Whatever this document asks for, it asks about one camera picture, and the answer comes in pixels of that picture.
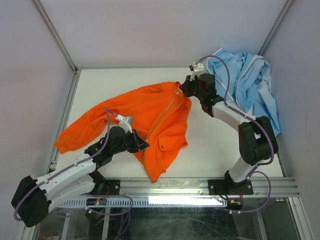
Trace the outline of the orange zip jacket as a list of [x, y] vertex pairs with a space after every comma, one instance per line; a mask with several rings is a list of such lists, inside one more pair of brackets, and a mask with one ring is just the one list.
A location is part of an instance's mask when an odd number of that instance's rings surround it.
[[149, 147], [135, 153], [152, 182], [166, 172], [188, 145], [187, 120], [192, 102], [180, 90], [180, 82], [147, 85], [105, 100], [68, 126], [54, 146], [61, 154], [78, 150], [96, 139], [107, 125], [106, 109], [132, 116], [137, 130]]

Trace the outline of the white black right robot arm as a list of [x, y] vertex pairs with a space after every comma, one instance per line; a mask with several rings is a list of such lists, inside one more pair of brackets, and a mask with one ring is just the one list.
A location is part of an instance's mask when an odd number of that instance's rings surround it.
[[259, 166], [273, 162], [279, 147], [268, 117], [245, 114], [227, 103], [218, 95], [212, 74], [187, 75], [179, 88], [185, 97], [196, 97], [202, 110], [209, 116], [223, 121], [238, 132], [240, 158], [224, 175], [223, 187], [226, 192], [236, 193]]

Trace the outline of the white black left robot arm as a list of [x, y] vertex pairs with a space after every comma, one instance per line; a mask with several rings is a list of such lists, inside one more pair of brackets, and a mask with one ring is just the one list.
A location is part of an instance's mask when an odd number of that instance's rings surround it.
[[105, 193], [106, 180], [99, 169], [122, 152], [139, 153], [150, 145], [134, 129], [113, 126], [71, 163], [46, 175], [23, 178], [11, 200], [13, 217], [26, 227], [39, 224], [58, 205], [81, 195]]

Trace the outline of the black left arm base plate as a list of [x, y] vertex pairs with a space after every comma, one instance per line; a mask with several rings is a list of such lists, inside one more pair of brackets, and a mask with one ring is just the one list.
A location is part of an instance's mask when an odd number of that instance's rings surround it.
[[97, 194], [103, 196], [119, 195], [121, 181], [119, 179], [104, 179], [97, 188]]

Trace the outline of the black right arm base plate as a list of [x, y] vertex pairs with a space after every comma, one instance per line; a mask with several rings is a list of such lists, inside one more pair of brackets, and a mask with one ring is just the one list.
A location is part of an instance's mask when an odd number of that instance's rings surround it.
[[225, 179], [209, 179], [207, 182], [209, 195], [250, 196], [254, 194], [252, 183], [249, 180], [234, 183]]

